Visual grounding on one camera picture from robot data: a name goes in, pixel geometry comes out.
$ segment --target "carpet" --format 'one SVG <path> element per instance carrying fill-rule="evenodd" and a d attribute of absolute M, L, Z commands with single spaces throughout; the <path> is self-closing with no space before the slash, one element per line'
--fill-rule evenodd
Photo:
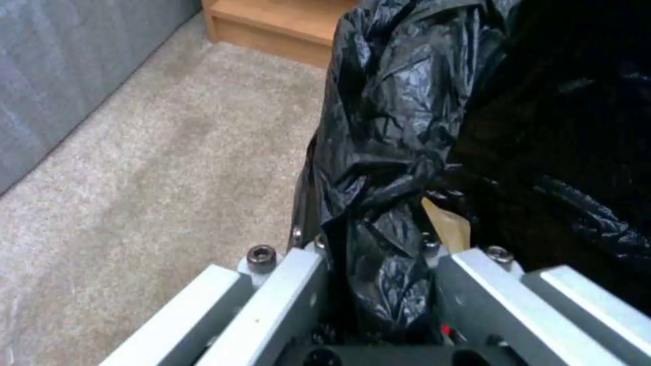
<path fill-rule="evenodd" d="M 183 25 L 0 197 L 0 365 L 97 364 L 210 263 L 284 250 L 324 78 Z"/>

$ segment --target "black plastic part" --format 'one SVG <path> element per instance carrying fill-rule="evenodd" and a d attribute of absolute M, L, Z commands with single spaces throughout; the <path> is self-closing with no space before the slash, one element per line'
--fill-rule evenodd
<path fill-rule="evenodd" d="M 327 238 L 331 339 L 441 342 L 423 195 L 473 246 L 651 313 L 649 6 L 375 0 L 340 19 L 292 222 L 299 246 Z"/>
<path fill-rule="evenodd" d="M 294 346 L 274 366 L 520 366 L 505 347 Z"/>

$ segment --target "floor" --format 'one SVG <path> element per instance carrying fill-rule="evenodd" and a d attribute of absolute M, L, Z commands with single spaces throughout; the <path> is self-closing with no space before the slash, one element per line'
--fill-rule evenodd
<path fill-rule="evenodd" d="M 0 365 L 94 365 L 208 264 L 284 249 L 325 72 L 183 25 L 0 198 Z"/>

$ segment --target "wooden stair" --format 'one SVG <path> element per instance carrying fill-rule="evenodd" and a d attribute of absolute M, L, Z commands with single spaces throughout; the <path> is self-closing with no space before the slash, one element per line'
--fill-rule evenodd
<path fill-rule="evenodd" d="M 356 0 L 203 0 L 212 42 L 327 67 L 339 18 Z"/>

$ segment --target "screw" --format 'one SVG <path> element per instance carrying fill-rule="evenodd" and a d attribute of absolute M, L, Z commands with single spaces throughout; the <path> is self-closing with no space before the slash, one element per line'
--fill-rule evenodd
<path fill-rule="evenodd" d="M 508 265 L 513 262 L 513 254 L 499 246 L 490 246 L 486 248 L 486 255 L 497 264 Z"/>
<path fill-rule="evenodd" d="M 247 266 L 251 272 L 267 274 L 276 267 L 276 250 L 270 246 L 255 246 L 246 254 Z"/>

